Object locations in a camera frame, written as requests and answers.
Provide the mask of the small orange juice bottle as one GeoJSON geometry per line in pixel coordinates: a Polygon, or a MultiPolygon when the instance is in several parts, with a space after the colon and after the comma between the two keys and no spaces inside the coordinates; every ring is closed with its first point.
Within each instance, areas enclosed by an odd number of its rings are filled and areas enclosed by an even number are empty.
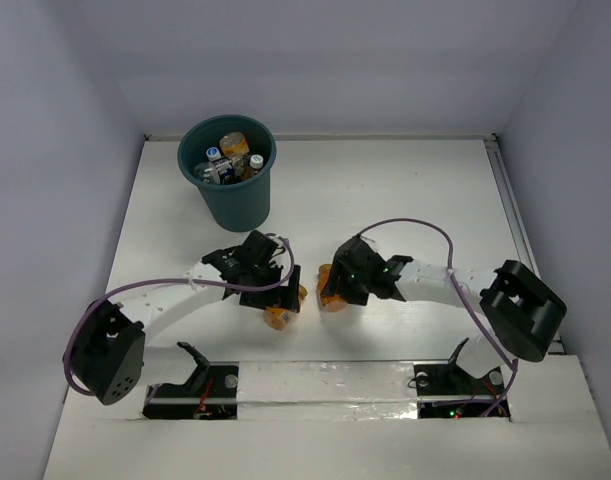
{"type": "MultiPolygon", "coordinates": [[[[307,289],[300,285],[298,288],[298,305],[302,306],[302,303],[306,299],[308,295],[307,289]]],[[[264,310],[263,318],[264,321],[274,330],[282,331],[284,330],[291,322],[297,319],[300,311],[291,311],[284,308],[279,307],[267,307],[264,310]]]]}

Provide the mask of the small orange patterned bottle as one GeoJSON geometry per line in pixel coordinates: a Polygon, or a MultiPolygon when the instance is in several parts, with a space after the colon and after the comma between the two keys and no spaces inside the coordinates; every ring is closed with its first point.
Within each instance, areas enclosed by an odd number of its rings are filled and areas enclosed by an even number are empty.
{"type": "Polygon", "coordinates": [[[347,307],[347,302],[339,295],[326,296],[323,294],[330,276],[331,264],[322,264],[318,270],[317,297],[320,309],[327,313],[336,313],[347,307]]]}

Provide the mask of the small clear blue-label bottle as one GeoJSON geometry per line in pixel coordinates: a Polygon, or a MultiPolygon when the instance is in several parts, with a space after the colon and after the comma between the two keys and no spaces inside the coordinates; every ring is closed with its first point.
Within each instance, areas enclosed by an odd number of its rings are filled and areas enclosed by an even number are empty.
{"type": "Polygon", "coordinates": [[[208,162],[212,162],[215,165],[216,171],[220,177],[220,183],[218,185],[228,185],[235,178],[235,172],[232,162],[221,154],[221,151],[217,147],[210,147],[206,150],[206,157],[208,162]]]}

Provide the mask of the clear plastic bottle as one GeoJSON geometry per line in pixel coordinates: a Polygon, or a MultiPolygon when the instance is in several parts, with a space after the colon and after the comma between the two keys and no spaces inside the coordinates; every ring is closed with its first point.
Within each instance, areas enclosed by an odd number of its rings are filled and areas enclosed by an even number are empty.
{"type": "Polygon", "coordinates": [[[201,182],[208,184],[219,184],[220,177],[212,162],[203,162],[194,168],[194,176],[201,182]]]}

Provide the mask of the long orange label bottle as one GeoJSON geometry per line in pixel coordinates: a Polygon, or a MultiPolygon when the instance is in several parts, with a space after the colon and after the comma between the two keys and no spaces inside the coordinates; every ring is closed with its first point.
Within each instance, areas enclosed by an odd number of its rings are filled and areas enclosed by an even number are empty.
{"type": "Polygon", "coordinates": [[[241,180],[246,181],[258,174],[264,167],[264,157],[259,154],[252,154],[245,158],[245,164],[241,180]]]}

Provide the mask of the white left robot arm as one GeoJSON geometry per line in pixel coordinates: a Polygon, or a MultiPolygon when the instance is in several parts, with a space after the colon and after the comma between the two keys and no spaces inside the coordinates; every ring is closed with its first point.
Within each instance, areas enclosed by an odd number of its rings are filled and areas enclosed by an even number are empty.
{"type": "Polygon", "coordinates": [[[179,277],[117,287],[91,302],[75,326],[62,363],[77,393],[111,406],[141,378],[145,348],[201,308],[237,297],[242,307],[299,313],[300,267],[287,238],[254,230],[217,249],[179,277]]]}

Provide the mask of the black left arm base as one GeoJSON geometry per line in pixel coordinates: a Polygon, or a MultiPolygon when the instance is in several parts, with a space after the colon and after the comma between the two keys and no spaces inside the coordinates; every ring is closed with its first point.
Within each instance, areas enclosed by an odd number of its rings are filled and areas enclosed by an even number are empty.
{"type": "Polygon", "coordinates": [[[192,371],[180,380],[147,387],[142,415],[150,420],[234,420],[238,412],[240,364],[210,362],[188,342],[178,342],[192,371]]]}

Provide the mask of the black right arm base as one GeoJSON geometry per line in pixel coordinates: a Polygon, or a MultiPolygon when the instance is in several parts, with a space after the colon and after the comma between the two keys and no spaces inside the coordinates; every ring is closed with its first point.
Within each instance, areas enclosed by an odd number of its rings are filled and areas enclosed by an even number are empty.
{"type": "Polygon", "coordinates": [[[499,367],[481,378],[474,378],[457,365],[456,361],[466,341],[457,345],[446,363],[421,363],[414,366],[407,387],[416,391],[420,419],[510,417],[506,400],[487,412],[505,390],[499,367]]]}

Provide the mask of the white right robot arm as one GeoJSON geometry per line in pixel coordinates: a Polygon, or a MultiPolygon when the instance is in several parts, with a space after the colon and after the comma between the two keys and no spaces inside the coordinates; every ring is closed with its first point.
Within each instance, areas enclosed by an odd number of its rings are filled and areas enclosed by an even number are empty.
{"type": "Polygon", "coordinates": [[[323,305],[365,306],[371,296],[400,302],[462,307],[487,323],[461,342],[445,368],[447,384],[467,392],[489,371],[517,360],[546,357],[567,306],[526,265],[507,260],[493,271],[458,270],[405,255],[384,259],[368,239],[355,235],[320,268],[323,305]]]}

